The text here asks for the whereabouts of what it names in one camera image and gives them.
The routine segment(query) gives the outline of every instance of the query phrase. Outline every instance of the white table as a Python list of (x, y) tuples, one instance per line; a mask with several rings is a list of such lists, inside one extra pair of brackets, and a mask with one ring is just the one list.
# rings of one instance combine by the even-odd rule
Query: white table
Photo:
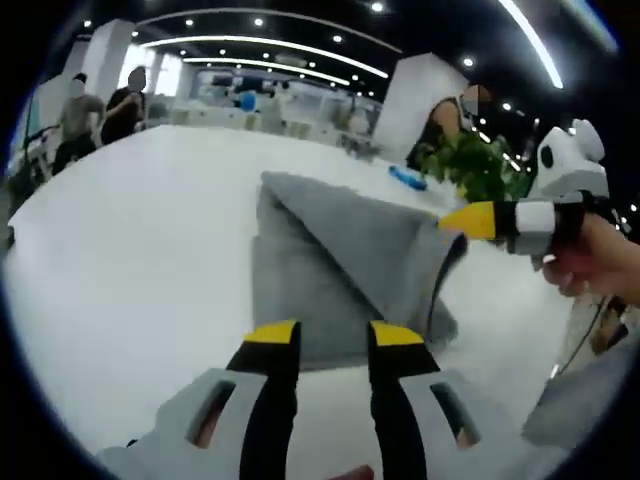
[[(263, 171), (449, 210), (438, 185), (413, 191), (387, 167), (312, 142), (162, 126), (47, 183), (11, 221), (16, 245), (4, 273), (17, 336), (71, 432), (90, 452), (124, 445), (151, 428), (162, 402), (226, 365), (252, 325), (250, 242)], [(482, 242), (471, 243), (442, 296), (460, 336), (441, 366), (459, 368), (522, 423), (553, 367), (570, 302), (527, 258)], [(367, 389), (364, 368), (301, 378), (292, 478), (361, 463), (380, 474)]]

